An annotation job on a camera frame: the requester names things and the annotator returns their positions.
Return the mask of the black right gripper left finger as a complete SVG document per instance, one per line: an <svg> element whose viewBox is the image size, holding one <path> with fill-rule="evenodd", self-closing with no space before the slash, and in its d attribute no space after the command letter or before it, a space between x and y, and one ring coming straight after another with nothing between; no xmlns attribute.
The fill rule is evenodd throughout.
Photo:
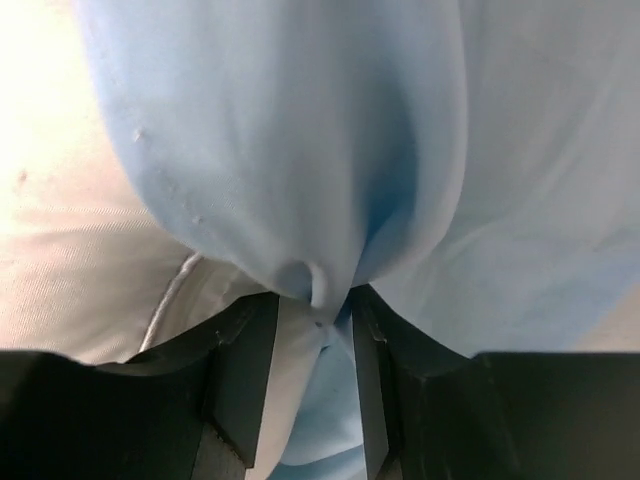
<svg viewBox="0 0 640 480"><path fill-rule="evenodd" d="M279 299L235 301L124 363L1 355L5 479L241 479L256 461Z"/></svg>

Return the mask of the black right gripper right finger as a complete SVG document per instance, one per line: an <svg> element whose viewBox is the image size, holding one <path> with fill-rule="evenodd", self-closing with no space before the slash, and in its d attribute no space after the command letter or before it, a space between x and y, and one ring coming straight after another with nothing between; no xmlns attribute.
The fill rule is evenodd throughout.
<svg viewBox="0 0 640 480"><path fill-rule="evenodd" d="M369 286L348 297L371 479L635 479L635 353L466 358Z"/></svg>

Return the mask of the white pillow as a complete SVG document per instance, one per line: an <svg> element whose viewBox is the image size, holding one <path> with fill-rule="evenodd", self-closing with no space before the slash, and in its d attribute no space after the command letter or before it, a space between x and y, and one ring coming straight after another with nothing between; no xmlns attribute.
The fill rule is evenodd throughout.
<svg viewBox="0 0 640 480"><path fill-rule="evenodd" d="M254 283L197 257L133 193L68 1L1 5L1 344L132 356Z"/></svg>

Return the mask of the green and blue pillowcase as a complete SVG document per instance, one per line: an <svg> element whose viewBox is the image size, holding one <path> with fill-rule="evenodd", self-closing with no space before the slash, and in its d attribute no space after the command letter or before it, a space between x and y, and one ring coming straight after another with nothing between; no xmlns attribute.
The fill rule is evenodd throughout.
<svg viewBox="0 0 640 480"><path fill-rule="evenodd" d="M635 1L82 1L152 215L282 295L253 477L360 479L346 297L447 347L639 346Z"/></svg>

